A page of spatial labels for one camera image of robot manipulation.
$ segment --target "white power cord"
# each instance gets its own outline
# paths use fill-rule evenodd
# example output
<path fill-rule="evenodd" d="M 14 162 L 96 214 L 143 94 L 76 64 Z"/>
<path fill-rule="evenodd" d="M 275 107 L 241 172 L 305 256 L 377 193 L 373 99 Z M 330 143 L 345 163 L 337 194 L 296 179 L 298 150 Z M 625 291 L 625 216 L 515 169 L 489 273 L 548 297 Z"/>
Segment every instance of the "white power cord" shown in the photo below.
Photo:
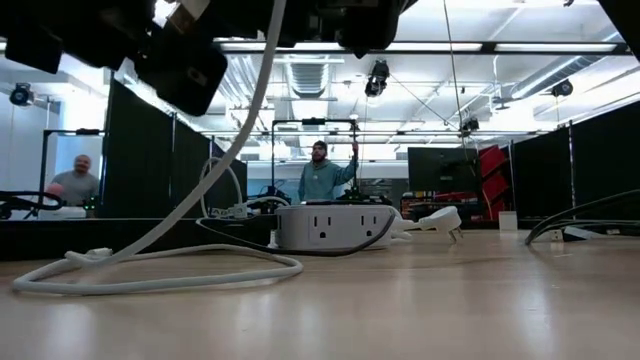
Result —
<path fill-rule="evenodd" d="M 260 272 L 249 272 L 245 273 L 244 275 L 231 274 L 213 277 L 204 276 L 197 278 L 163 279 L 147 282 L 133 282 L 111 285 L 52 284 L 34 282 L 37 279 L 43 279 L 55 274 L 59 274 L 61 272 L 73 270 L 75 268 L 100 268 L 121 261 L 148 259 L 152 257 L 161 257 L 173 254 L 186 254 L 214 248 L 239 250 L 237 247 L 230 247 L 231 245 L 210 245 L 210 247 L 205 248 L 184 248 L 172 250 L 172 252 L 159 252 L 134 257 L 137 253 L 144 250 L 146 247 L 158 240 L 160 236 L 169 231 L 187 213 L 187 211 L 189 211 L 189 209 L 191 209 L 193 205 L 198 202 L 198 200 L 207 192 L 207 190 L 216 182 L 216 180 L 218 180 L 220 175 L 222 175 L 222 173 L 230 167 L 231 162 L 236 158 L 236 156 L 244 146 L 244 143 L 249 138 L 251 130 L 253 129 L 256 118 L 258 116 L 258 112 L 262 105 L 262 101 L 267 90 L 267 85 L 269 83 L 271 68 L 273 66 L 273 59 L 275 57 L 276 47 L 278 45 L 278 40 L 280 37 L 280 29 L 282 27 L 285 7 L 286 0 L 274 1 L 273 12 L 271 14 L 271 22 L 269 23 L 269 29 L 267 31 L 267 43 L 262 58 L 262 66 L 260 68 L 260 74 L 256 83 L 256 91 L 251 101 L 251 107 L 249 108 L 247 120 L 242 126 L 242 129 L 240 129 L 240 132 L 236 137 L 235 142 L 229 148 L 229 151 L 227 151 L 227 153 L 220 160 L 219 165 L 216 166 L 209 174 L 207 174 L 207 176 L 162 222 L 160 222 L 160 224 L 151 229 L 151 231 L 145 234 L 138 241 L 109 256 L 95 256 L 91 254 L 85 255 L 73 251 L 68 251 L 65 254 L 65 260 L 54 262 L 14 280 L 13 288 L 15 290 L 78 295 L 117 294 L 122 292 L 165 290 L 185 286 L 203 286 L 222 284 L 226 282 L 249 281 L 254 279 L 264 279 L 266 277 L 292 276 L 302 271 L 302 265 L 299 262 L 293 259 L 280 258 L 279 260 L 286 260 L 286 263 L 292 265 L 292 267 L 277 269 L 279 270 L 277 272 L 267 270 Z"/>
<path fill-rule="evenodd" d="M 210 159 L 208 159 L 204 166 L 202 167 L 202 171 L 200 172 L 200 181 L 202 181 L 202 179 L 205 177 L 205 174 L 207 173 L 207 169 L 209 168 L 209 166 L 219 163 L 222 159 L 217 158 L 217 157 L 212 157 Z M 242 189 L 240 188 L 240 182 L 238 181 L 238 177 L 236 176 L 236 173 L 233 171 L 233 169 L 231 167 L 228 167 L 226 169 L 226 171 L 229 172 L 229 174 L 231 175 L 231 178 L 233 179 L 233 183 L 236 187 L 236 192 L 238 194 L 238 202 L 236 202 L 236 205 L 234 205 L 233 207 L 229 208 L 229 209 L 213 209 L 213 213 L 210 215 L 209 212 L 207 211 L 207 206 L 205 204 L 205 196 L 204 194 L 200 197 L 200 209 L 202 210 L 202 216 L 206 217 L 213 217 L 213 218 L 246 218 L 247 217 L 247 206 L 251 205 L 251 204 L 256 204 L 256 203 L 260 203 L 260 202 L 265 202 L 265 201 L 277 201 L 279 203 L 281 203 L 284 206 L 289 206 L 291 204 L 289 204 L 289 202 L 287 202 L 284 199 L 281 199 L 277 196 L 264 196 L 258 199 L 254 199 L 254 200 L 249 200 L 245 203 L 242 202 Z"/>

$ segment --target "power strip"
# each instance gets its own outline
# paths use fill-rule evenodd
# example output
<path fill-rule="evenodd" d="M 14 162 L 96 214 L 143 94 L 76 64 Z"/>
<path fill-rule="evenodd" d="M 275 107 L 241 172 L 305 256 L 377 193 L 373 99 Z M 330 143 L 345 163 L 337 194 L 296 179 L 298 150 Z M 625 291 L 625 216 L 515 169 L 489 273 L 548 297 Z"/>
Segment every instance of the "power strip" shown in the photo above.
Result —
<path fill-rule="evenodd" d="M 299 205 L 276 209 L 275 242 L 289 250 L 348 249 L 379 234 L 395 216 L 385 205 Z M 371 246 L 388 247 L 391 231 Z"/>

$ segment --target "ceiling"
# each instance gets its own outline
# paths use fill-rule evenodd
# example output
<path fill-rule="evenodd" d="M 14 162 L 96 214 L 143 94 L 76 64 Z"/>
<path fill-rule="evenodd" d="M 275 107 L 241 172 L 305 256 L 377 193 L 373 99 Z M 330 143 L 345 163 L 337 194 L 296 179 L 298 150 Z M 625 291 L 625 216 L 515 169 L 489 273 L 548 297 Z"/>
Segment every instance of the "ceiling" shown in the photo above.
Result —
<path fill-rule="evenodd" d="M 442 1 L 419 0 L 401 16 L 396 41 L 448 42 L 451 38 L 454 42 L 580 43 L 611 39 L 609 36 L 615 33 L 597 1 L 576 0 L 570 7 L 563 7 L 563 3 L 563 0 L 447 0 L 445 14 Z M 321 96 L 304 101 L 295 92 L 301 78 L 299 74 L 294 75 L 294 70 L 301 68 L 297 66 L 301 57 L 307 59 L 304 61 L 309 61 L 308 58 L 317 61 L 313 71 L 304 73 L 302 78 L 307 76 L 307 80 L 312 79 L 324 89 Z M 640 92 L 637 60 L 633 56 L 609 56 L 597 58 L 592 65 L 571 74 L 569 80 L 574 92 L 568 97 L 545 95 L 548 89 L 542 89 L 518 101 L 508 101 L 505 104 L 508 109 L 504 110 L 498 110 L 500 104 L 491 101 L 492 97 L 507 98 L 514 85 L 523 81 L 535 83 L 540 75 L 549 75 L 559 63 L 573 58 L 382 53 L 359 60 L 347 54 L 284 55 L 273 66 L 267 99 L 263 103 L 265 110 L 260 113 L 256 130 L 269 129 L 276 118 L 299 120 L 309 117 L 357 117 L 360 129 L 365 132 L 455 131 L 461 117 L 476 117 L 480 131 L 553 130 L 568 120 L 579 120 L 593 111 L 632 101 Z M 222 132 L 236 131 L 244 122 L 262 57 L 228 55 L 228 59 L 229 69 L 208 114 L 201 118 L 186 117 L 197 129 L 218 132 L 218 139 L 223 144 L 225 139 L 232 140 L 232 136 Z M 380 59 L 389 65 L 391 78 L 381 96 L 368 98 L 364 94 L 367 76 L 375 61 Z M 107 94 L 102 70 L 89 68 L 67 56 L 60 69 L 68 75 L 67 82 L 74 84 L 72 87 L 76 92 L 79 89 L 91 96 L 103 97 Z M 2 77 L 8 79 L 8 73 L 26 75 L 28 72 L 34 70 L 0 58 L 0 80 Z M 69 97 L 62 90 L 56 90 L 54 87 L 59 84 L 52 79 L 37 84 L 40 93 L 52 93 L 63 101 L 78 101 L 75 95 Z M 340 126 L 328 124 L 312 130 L 342 129 Z M 297 129 L 309 130 L 300 126 Z M 331 147 L 333 158 L 348 157 L 349 137 L 313 135 L 278 138 L 278 156 L 304 159 L 318 138 L 336 144 Z M 469 141 L 484 146 L 510 139 L 510 136 L 494 134 L 472 136 Z M 448 136 L 371 135 L 359 137 L 359 141 L 368 144 L 367 157 L 370 159 L 395 159 L 395 154 L 409 145 L 461 145 L 454 132 Z M 271 157 L 271 148 L 266 140 L 254 138 L 243 153 L 257 154 L 266 160 Z"/>

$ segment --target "air vent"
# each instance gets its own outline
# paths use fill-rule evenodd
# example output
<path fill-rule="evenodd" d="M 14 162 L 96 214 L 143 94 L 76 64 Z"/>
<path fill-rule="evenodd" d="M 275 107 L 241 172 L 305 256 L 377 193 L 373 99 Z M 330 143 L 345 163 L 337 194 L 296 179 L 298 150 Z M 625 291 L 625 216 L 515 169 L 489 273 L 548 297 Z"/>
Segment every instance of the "air vent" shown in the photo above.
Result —
<path fill-rule="evenodd" d="M 240 154 L 240 160 L 241 161 L 259 161 L 260 155 L 259 154 Z"/>

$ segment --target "computer monitor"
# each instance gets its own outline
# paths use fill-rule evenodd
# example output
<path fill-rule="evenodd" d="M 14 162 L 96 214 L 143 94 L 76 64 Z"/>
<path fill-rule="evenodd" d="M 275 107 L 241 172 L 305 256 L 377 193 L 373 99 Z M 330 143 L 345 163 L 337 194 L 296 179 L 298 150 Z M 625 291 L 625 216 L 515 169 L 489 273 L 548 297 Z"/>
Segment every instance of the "computer monitor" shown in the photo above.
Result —
<path fill-rule="evenodd" d="M 477 192 L 480 187 L 475 149 L 409 148 L 411 191 Z"/>

